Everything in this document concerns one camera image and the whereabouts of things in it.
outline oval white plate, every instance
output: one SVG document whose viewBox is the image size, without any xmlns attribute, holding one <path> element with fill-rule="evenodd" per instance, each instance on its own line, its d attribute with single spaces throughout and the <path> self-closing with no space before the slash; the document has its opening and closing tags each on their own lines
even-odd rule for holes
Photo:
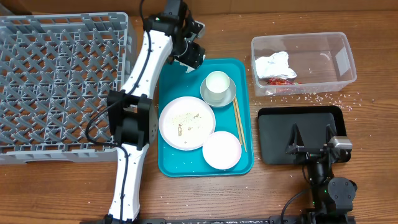
<svg viewBox="0 0 398 224">
<path fill-rule="evenodd" d="M 184 151 L 201 147 L 215 128 L 213 110 L 203 100 L 192 96 L 171 101 L 159 118 L 159 131 L 165 142 Z"/>
<path fill-rule="evenodd" d="M 230 169 L 239 162 L 241 156 L 241 143 L 235 135 L 226 131 L 211 134 L 203 144 L 203 157 L 215 169 Z"/>
</svg>

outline saucer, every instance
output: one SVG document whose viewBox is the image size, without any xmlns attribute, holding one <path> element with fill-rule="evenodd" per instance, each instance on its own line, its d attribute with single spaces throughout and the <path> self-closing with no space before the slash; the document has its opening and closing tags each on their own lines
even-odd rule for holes
<svg viewBox="0 0 398 224">
<path fill-rule="evenodd" d="M 200 96 L 211 107 L 222 108 L 230 104 L 234 100 L 236 96 L 236 85 L 235 82 L 232 80 L 232 78 L 229 78 L 229 87 L 226 91 L 224 98 L 222 98 L 221 100 L 212 100 L 209 97 L 208 92 L 209 89 L 207 89 L 206 87 L 206 79 L 204 79 L 204 81 L 200 85 Z"/>
</svg>

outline clear plastic container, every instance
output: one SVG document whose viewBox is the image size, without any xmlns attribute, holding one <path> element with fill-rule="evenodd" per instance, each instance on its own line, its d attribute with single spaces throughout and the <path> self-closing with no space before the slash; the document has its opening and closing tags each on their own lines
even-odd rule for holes
<svg viewBox="0 0 398 224">
<path fill-rule="evenodd" d="M 251 64 L 257 96 L 340 91 L 356 80 L 353 54 L 342 32 L 289 34 L 255 37 L 251 42 Z M 267 85 L 259 78 L 256 59 L 286 51 L 297 85 Z"/>
</svg>

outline white label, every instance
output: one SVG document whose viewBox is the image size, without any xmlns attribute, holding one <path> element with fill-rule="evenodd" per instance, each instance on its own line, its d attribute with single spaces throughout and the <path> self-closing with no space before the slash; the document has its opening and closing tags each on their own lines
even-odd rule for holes
<svg viewBox="0 0 398 224">
<path fill-rule="evenodd" d="M 340 76 L 342 76 L 350 69 L 346 47 L 343 47 L 343 49 L 341 49 L 336 54 L 336 61 L 337 61 L 338 71 L 340 73 Z"/>
</svg>

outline robotic arm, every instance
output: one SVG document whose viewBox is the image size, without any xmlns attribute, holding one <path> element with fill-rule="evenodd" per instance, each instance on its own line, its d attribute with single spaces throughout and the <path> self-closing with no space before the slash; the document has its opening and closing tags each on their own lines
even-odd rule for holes
<svg viewBox="0 0 398 224">
<path fill-rule="evenodd" d="M 205 49 L 193 42 L 205 33 L 205 25 L 192 19 L 182 0 L 168 0 L 164 12 L 145 19 L 144 30 L 142 48 L 130 77 L 121 91 L 110 91 L 108 95 L 108 106 L 115 104 L 108 109 L 109 128 L 114 141 L 122 145 L 128 157 L 117 148 L 118 170 L 111 208 L 104 220 L 94 223 L 132 223 L 137 218 L 144 158 L 157 133 L 152 99 L 160 71 L 169 57 L 192 68 L 198 68 L 205 58 Z M 137 82 L 137 88 L 127 95 Z"/>
</svg>

